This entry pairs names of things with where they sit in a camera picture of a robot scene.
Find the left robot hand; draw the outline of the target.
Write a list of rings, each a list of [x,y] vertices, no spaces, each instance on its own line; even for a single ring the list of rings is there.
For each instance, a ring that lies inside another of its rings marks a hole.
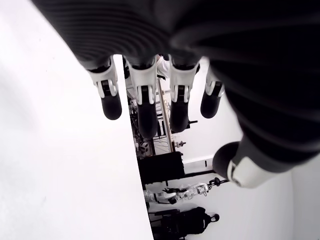
[[[141,134],[156,123],[156,60],[170,67],[170,126],[182,132],[202,57],[201,114],[226,94],[243,137],[213,159],[216,173],[255,188],[320,153],[320,3],[317,0],[36,0],[88,71],[104,115],[122,114],[114,55],[128,65]]]

